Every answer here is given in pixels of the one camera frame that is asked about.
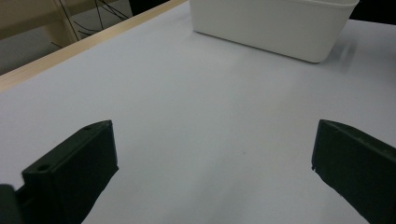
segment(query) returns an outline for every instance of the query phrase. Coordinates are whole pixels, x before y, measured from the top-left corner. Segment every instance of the tabletop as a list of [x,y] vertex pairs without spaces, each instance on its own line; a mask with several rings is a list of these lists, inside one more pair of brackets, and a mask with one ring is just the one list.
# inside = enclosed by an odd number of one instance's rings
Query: tabletop
[[0,93],[0,179],[112,119],[120,170],[84,223],[367,223],[311,170],[320,119],[396,146],[395,26],[305,63],[197,34],[184,3]]

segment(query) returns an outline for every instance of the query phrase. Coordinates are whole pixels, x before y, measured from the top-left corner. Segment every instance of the hole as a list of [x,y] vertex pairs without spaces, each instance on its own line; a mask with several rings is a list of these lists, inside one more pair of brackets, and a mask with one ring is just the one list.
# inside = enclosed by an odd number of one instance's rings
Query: hole
[[40,166],[37,168],[37,171],[39,171],[39,172],[44,172],[44,171],[47,171],[49,168],[50,168],[49,165],[40,165]]

